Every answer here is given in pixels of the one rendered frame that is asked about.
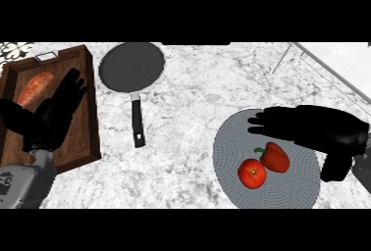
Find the black patterned cloth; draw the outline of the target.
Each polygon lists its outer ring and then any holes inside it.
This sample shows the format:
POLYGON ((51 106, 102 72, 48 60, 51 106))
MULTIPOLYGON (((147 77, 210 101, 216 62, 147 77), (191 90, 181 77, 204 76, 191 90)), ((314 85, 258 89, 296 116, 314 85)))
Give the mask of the black patterned cloth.
POLYGON ((0 65, 24 58, 33 47, 33 42, 0 42, 0 65))

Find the red tomato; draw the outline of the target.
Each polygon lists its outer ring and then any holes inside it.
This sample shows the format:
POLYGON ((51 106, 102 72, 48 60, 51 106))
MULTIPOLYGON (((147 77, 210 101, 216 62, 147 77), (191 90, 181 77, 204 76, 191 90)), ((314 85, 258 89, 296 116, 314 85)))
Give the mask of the red tomato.
POLYGON ((266 181, 266 170, 258 159, 247 159, 238 168, 238 177, 249 189, 259 189, 266 181))

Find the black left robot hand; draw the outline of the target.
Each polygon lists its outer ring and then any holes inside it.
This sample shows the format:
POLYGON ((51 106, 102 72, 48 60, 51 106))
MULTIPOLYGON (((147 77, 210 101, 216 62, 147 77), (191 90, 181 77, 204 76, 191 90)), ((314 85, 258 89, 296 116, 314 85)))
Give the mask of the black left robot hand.
POLYGON ((3 124, 24 137, 24 152, 54 152, 61 147, 86 92, 85 79, 80 78, 80 71, 73 68, 52 97, 43 100, 34 112, 14 101, 0 99, 3 124))

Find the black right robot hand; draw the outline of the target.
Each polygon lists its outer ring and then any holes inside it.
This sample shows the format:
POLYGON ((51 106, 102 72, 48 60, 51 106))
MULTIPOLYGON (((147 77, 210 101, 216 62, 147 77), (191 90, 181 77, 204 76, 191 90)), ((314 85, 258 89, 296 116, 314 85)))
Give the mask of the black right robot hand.
POLYGON ((348 112, 315 105, 268 107, 249 119, 249 132, 293 141, 327 154, 321 180, 343 181, 352 158, 365 153, 370 124, 348 112))

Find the dark grey frying pan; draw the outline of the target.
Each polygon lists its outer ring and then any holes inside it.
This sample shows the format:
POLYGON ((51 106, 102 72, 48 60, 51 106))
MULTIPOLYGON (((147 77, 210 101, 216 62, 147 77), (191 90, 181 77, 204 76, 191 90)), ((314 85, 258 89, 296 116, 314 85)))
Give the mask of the dark grey frying pan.
POLYGON ((164 53, 151 42, 119 44, 105 55, 99 65, 99 77, 107 88, 130 95, 132 131, 136 148, 145 146, 139 92, 160 78, 164 66, 164 53))

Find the brown wooden tray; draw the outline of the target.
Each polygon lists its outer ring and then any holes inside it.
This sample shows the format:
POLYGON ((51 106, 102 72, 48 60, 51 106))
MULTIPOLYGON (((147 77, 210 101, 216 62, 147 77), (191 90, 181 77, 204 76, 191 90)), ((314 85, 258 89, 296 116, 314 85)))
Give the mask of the brown wooden tray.
POLYGON ((17 63, 8 63, 0 75, 0 98, 18 101, 33 76, 43 72, 55 74, 55 83, 48 93, 30 107, 30 110, 34 111, 43 99, 54 94, 58 83, 71 68, 80 71, 80 78, 85 79, 89 89, 74 113, 64 143, 54 152, 54 166, 60 174, 102 158, 92 53, 85 45, 70 47, 60 50, 52 59, 40 60, 37 57, 31 57, 17 63))

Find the orange sweet potato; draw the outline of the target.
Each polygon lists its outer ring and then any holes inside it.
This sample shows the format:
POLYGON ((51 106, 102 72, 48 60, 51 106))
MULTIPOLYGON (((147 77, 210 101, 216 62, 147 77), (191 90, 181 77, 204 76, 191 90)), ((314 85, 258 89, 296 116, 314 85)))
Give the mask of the orange sweet potato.
POLYGON ((55 74, 45 72, 37 74, 28 81, 18 98, 18 104, 27 108, 36 103, 55 81, 55 74))

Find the round grey placemat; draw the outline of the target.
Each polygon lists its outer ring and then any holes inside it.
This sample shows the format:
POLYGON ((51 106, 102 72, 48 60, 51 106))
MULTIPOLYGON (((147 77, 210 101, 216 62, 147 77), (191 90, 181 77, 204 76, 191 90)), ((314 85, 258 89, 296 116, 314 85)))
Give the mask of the round grey placemat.
POLYGON ((311 209, 321 191, 321 167, 314 150, 292 141, 249 133, 249 118, 261 109, 235 113, 218 129, 213 143, 213 167, 224 192, 241 209, 311 209), (247 159, 259 159, 255 150, 272 141, 290 158, 286 173, 266 171, 261 188, 249 189, 238 177, 238 168, 247 159))

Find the red bell pepper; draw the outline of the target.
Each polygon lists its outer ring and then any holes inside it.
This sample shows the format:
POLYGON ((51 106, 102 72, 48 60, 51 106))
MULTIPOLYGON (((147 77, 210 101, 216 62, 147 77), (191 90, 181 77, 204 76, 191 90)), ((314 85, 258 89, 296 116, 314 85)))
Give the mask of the red bell pepper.
POLYGON ((269 141, 265 147, 255 149, 261 153, 261 162, 263 166, 277 173, 286 173, 290 168, 290 158, 278 144, 269 141))

